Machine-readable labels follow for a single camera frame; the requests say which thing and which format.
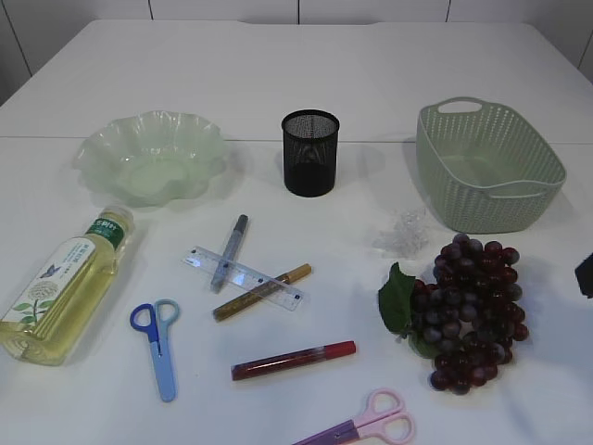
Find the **basket handle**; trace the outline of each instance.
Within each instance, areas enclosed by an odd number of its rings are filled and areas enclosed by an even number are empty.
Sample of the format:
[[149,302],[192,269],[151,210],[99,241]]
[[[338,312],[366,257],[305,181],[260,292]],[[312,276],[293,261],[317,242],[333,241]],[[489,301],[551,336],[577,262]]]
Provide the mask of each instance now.
[[[455,104],[458,102],[470,102],[470,103],[474,103],[480,106],[479,109],[477,109],[476,111],[441,111],[440,108],[448,105],[448,104]],[[476,99],[475,97],[469,97],[469,96],[464,96],[461,95],[459,97],[451,97],[450,99],[444,100],[442,102],[439,102],[438,104],[434,104],[433,107],[436,108],[436,112],[441,113],[441,114],[456,114],[456,113],[478,113],[482,110],[482,107],[484,107],[485,105],[487,105],[488,103],[484,100],[481,99]]]

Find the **green leaf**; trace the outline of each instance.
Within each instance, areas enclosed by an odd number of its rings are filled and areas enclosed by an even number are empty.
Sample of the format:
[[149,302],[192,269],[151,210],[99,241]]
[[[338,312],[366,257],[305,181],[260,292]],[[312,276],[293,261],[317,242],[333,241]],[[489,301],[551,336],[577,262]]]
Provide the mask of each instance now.
[[33,317],[32,315],[27,315],[26,317],[23,317],[20,320],[20,322],[21,323],[26,323],[26,324],[35,323],[35,317]]
[[52,304],[54,304],[54,301],[52,299],[50,299],[48,301],[44,301],[43,303],[40,303],[39,306],[37,306],[37,307],[40,309],[49,308]]
[[433,359],[439,354],[438,349],[434,345],[426,343],[426,341],[416,333],[413,333],[410,336],[409,342],[411,348],[425,359]]
[[29,303],[20,303],[17,306],[15,306],[14,308],[12,308],[14,311],[24,311],[25,309],[29,309],[31,308],[32,305]]
[[379,312],[385,327],[394,334],[404,333],[411,321],[410,295],[415,277],[399,270],[399,263],[391,266],[389,280],[379,290]]

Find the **red marker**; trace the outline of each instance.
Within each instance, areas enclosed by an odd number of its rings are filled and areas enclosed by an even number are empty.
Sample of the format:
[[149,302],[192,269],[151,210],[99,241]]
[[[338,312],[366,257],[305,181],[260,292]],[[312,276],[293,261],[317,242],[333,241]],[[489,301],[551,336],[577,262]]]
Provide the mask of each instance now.
[[284,369],[296,368],[306,364],[325,362],[326,360],[337,359],[345,355],[354,354],[356,345],[353,341],[343,341],[333,345],[320,346],[309,350],[298,350],[288,354],[277,355],[267,359],[255,360],[236,364],[231,368],[233,380],[244,380],[246,378],[257,377],[283,371]]

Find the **black mesh pen holder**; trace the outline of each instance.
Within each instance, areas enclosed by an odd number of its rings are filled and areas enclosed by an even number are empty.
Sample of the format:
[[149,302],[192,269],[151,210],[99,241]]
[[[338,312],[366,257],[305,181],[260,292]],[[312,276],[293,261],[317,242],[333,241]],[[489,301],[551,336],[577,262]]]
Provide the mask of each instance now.
[[282,121],[284,185],[300,197],[320,197],[334,188],[339,120],[317,109],[302,109]]

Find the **white wall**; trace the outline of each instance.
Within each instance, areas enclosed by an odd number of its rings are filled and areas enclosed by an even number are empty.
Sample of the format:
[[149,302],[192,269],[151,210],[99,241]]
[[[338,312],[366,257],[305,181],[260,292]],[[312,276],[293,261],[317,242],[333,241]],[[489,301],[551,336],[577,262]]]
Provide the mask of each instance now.
[[301,23],[445,21],[448,0],[300,0]]
[[152,0],[159,19],[298,23],[297,0]]
[[0,4],[0,105],[27,82],[29,77],[17,39]]
[[33,73],[94,19],[150,19],[147,0],[4,0]]
[[531,23],[578,66],[593,32],[593,0],[451,0],[449,21]]

